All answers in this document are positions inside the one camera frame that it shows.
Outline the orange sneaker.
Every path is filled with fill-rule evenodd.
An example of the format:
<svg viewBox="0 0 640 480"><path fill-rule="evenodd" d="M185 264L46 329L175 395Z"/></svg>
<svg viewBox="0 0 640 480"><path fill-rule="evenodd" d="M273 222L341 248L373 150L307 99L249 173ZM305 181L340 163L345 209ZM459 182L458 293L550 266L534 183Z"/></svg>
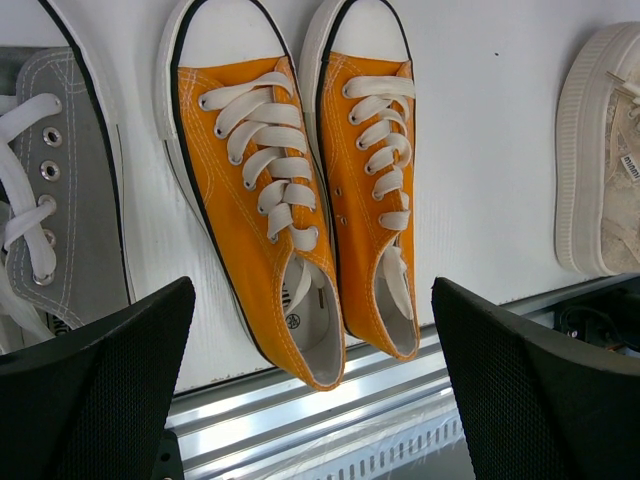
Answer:
<svg viewBox="0 0 640 480"><path fill-rule="evenodd" d="M258 1L182 1L157 60L155 118L259 353L310 387L342 380L345 332L324 192L295 65Z"/></svg>
<svg viewBox="0 0 640 480"><path fill-rule="evenodd" d="M416 88L402 23L386 1L325 1L298 80L326 188L347 332L407 361L415 293Z"/></svg>

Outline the grey sneaker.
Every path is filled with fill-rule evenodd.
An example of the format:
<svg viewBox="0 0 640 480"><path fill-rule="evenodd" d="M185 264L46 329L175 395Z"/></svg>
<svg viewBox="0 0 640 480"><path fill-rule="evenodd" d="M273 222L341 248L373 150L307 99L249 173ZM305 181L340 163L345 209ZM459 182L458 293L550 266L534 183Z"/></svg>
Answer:
<svg viewBox="0 0 640 480"><path fill-rule="evenodd" d="M75 1L1 5L1 350L132 304L111 74Z"/></svg>

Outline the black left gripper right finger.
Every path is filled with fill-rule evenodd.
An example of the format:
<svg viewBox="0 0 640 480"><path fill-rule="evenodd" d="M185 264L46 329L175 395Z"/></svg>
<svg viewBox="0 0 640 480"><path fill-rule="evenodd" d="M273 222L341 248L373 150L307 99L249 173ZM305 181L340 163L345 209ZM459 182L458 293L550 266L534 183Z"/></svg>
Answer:
<svg viewBox="0 0 640 480"><path fill-rule="evenodd" d="M446 278L432 310L479 479L635 479L639 358L570 338Z"/></svg>

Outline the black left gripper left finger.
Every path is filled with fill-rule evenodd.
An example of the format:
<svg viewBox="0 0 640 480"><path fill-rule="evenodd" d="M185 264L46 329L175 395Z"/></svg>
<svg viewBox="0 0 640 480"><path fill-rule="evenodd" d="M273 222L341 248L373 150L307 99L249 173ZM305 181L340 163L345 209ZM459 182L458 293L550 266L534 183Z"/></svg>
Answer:
<svg viewBox="0 0 640 480"><path fill-rule="evenodd" d="M149 479L193 318L181 277L1 358L4 479Z"/></svg>

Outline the cream platform sneaker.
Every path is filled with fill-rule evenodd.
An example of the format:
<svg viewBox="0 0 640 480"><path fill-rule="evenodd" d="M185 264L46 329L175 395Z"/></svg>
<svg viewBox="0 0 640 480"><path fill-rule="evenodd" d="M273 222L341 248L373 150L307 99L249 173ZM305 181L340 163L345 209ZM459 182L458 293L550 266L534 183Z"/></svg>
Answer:
<svg viewBox="0 0 640 480"><path fill-rule="evenodd" d="M639 271L639 24L595 33L556 112L555 252L587 276Z"/></svg>

